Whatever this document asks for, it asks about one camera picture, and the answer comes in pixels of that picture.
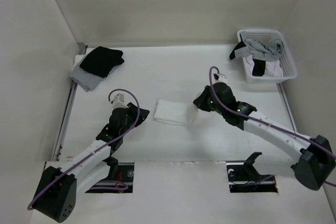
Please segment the white tank top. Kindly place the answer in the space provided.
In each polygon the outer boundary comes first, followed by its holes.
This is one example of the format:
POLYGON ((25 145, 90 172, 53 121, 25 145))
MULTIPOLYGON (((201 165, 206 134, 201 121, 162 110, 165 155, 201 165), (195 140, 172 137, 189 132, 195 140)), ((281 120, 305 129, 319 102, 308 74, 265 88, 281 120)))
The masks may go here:
POLYGON ((161 123, 186 126, 197 118, 198 108, 193 103, 159 99, 153 118, 161 123))

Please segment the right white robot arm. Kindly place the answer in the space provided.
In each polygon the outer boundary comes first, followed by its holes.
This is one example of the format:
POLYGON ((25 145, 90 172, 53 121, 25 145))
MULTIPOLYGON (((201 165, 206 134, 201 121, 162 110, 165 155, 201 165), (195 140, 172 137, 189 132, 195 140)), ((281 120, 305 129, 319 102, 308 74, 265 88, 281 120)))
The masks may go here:
POLYGON ((193 101, 206 112, 216 112, 230 125, 261 137, 292 157, 294 177, 303 186, 319 190, 335 169, 335 155, 329 141, 318 135, 311 138, 267 119, 256 107, 236 100, 231 88, 217 82, 206 86, 193 101))

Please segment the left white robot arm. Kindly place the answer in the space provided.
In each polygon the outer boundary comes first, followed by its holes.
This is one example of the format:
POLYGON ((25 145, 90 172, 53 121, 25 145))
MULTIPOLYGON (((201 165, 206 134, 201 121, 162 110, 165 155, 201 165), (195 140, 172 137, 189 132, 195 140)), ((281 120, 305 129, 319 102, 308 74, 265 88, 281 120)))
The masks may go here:
POLYGON ((41 176, 29 209, 34 209, 58 223, 72 213, 79 195, 92 190, 102 179, 113 181, 118 175, 118 161, 113 153, 123 143, 123 137, 141 125, 149 110, 133 103, 114 106, 109 122, 96 139, 72 162, 59 167, 47 167, 41 176))

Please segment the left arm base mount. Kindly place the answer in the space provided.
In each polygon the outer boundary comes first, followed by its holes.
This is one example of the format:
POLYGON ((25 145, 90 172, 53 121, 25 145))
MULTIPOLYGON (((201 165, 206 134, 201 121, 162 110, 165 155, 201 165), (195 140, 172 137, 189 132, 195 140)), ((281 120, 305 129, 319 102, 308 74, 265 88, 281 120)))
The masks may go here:
POLYGON ((130 194, 133 193, 134 163, 119 163, 114 157, 105 160, 110 170, 106 178, 97 182, 87 194, 130 194))

